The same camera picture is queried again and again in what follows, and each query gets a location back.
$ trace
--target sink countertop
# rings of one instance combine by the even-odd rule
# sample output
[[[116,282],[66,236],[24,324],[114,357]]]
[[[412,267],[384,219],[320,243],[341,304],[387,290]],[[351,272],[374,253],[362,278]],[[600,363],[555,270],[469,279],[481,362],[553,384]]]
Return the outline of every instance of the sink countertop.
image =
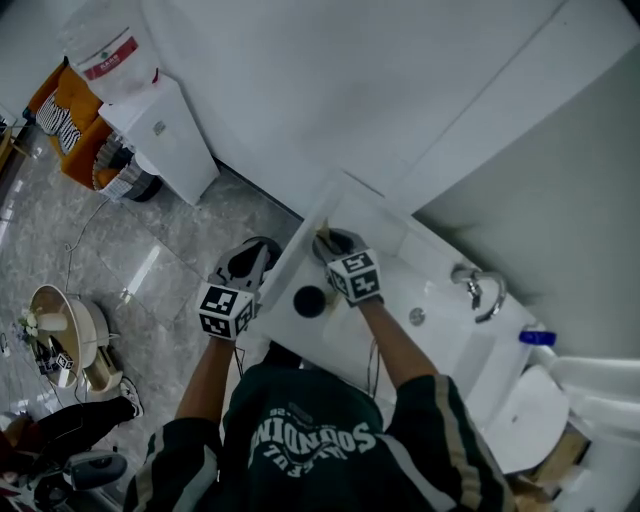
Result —
[[[376,250],[382,269],[382,293],[388,309],[427,355],[432,352],[436,366],[444,373],[453,374],[471,416],[482,429],[502,405],[526,365],[531,348],[518,341],[518,334],[525,325],[536,323],[535,318],[508,296],[495,318],[486,324],[475,325],[473,318],[476,313],[471,310],[464,287],[453,285],[449,278],[455,264],[472,263],[415,219],[394,211],[383,198],[346,175],[336,174],[327,185],[268,276],[260,290],[262,310],[252,323],[252,329],[347,382],[366,389],[372,336],[358,310],[348,311],[344,304],[339,304],[327,308],[316,318],[307,319],[293,308],[293,296],[302,286],[315,285],[325,292],[332,291],[325,281],[323,266],[311,252],[315,231],[325,219],[331,227],[358,233]],[[440,333],[438,339],[424,338],[424,335],[423,340],[419,339],[420,331],[408,324],[406,315],[403,313],[402,318],[398,318],[401,306],[404,309],[408,307],[401,303],[409,299],[399,295],[403,293],[403,286],[395,286],[394,290],[385,287],[385,268],[391,265],[385,262],[394,262],[393,268],[398,269],[400,276],[410,276],[407,283],[420,286],[417,291],[413,290],[413,297],[423,301],[426,323],[431,322],[429,327],[435,324],[430,335],[434,337]],[[483,290],[484,308],[489,307],[495,290],[491,283],[483,283]],[[336,330],[336,322],[342,322],[342,330]],[[327,332],[332,329],[334,334],[327,339]],[[431,349],[428,346],[434,343],[442,345],[446,341],[440,337],[449,339],[454,334],[462,339],[464,336],[460,333],[467,331],[470,333],[467,345],[460,345],[458,350],[461,354],[453,359],[446,357],[442,346]],[[344,336],[338,337],[337,332],[344,332]],[[477,361],[482,361],[483,366],[468,367],[469,363],[477,366]],[[473,374],[473,379],[469,381],[470,374]],[[383,365],[377,396],[382,401],[395,403],[395,392]]]

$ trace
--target white stripe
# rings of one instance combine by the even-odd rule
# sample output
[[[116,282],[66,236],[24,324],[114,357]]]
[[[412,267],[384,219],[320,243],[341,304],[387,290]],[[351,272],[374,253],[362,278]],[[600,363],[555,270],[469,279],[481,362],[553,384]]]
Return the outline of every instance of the white stripe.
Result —
[[[63,109],[56,105],[55,95],[57,89],[53,91],[36,112],[36,122],[47,135],[55,135],[62,122],[69,115],[68,109]]]
[[[153,453],[150,453],[147,457],[147,461],[142,466],[142,469],[138,471],[136,475],[136,490],[138,491],[138,506],[134,509],[134,512],[144,512],[147,508],[147,503],[153,498],[153,480],[151,478],[151,466],[153,461],[156,460],[158,454],[164,450],[164,429],[156,434],[156,442],[154,444]]]
[[[218,476],[218,459],[207,445],[204,445],[204,463],[200,471],[183,489],[180,499],[173,507],[174,512],[194,510],[200,498],[215,482]]]
[[[65,155],[71,153],[73,146],[80,140],[82,134],[76,128],[76,125],[73,123],[71,116],[67,117],[62,123],[62,126],[58,130],[58,143],[60,144],[60,149]]]
[[[460,486],[462,495],[460,505],[471,510],[478,510],[482,502],[480,494],[480,473],[478,468],[472,466],[467,459],[467,452],[462,444],[460,425],[457,416],[449,403],[449,377],[437,375],[436,383],[436,407],[442,414],[444,421],[444,437],[449,452],[451,465],[460,474]]]
[[[409,455],[409,452],[400,441],[394,437],[382,434],[378,434],[376,437],[385,442],[391,455],[393,455],[398,466],[400,466],[400,469],[404,471],[407,478],[413,482],[413,485],[415,485],[420,494],[424,496],[424,499],[431,505],[431,508],[436,512],[444,512],[455,508],[456,502],[453,501],[451,496],[436,489],[429,480],[422,476],[422,473],[418,471],[413,460],[411,460],[411,455]]]

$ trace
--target marble floor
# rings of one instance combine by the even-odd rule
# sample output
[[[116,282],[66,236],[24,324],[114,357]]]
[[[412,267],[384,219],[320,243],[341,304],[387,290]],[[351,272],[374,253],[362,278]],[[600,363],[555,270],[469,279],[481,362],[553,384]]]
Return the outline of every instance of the marble floor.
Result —
[[[283,247],[300,221],[234,174],[221,176],[193,208],[166,187],[147,203],[106,203],[104,197],[60,172],[43,134],[34,133],[33,157],[25,160],[0,208],[0,332],[11,356],[0,357],[0,411],[44,417],[75,403],[73,392],[57,395],[35,363],[11,339],[10,324],[42,284],[80,294],[103,310],[112,355],[139,390],[145,415],[114,429],[101,445],[117,446],[132,474],[141,466],[151,434],[171,420],[207,336],[194,318],[199,283],[218,257],[247,238],[272,237]],[[264,343],[245,347],[245,368],[261,357]],[[228,392],[238,382],[235,363]],[[85,399],[80,385],[78,395]],[[87,400],[93,400],[90,394]],[[123,478],[113,492],[122,492]]]

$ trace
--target green jacket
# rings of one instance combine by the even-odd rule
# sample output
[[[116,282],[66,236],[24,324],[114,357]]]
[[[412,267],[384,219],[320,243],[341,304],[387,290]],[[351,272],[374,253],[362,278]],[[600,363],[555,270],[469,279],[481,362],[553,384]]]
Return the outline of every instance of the green jacket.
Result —
[[[218,426],[165,425],[125,511],[513,511],[511,492],[449,377],[397,393],[391,425],[367,395],[321,371],[257,365]]]

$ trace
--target white cabinet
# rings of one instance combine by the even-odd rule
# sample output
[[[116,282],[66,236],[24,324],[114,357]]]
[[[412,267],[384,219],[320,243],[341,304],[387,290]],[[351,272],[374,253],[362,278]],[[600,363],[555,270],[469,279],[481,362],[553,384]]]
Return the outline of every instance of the white cabinet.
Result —
[[[220,174],[177,82],[165,75],[118,104],[100,108],[109,125],[135,146],[138,165],[195,205]]]

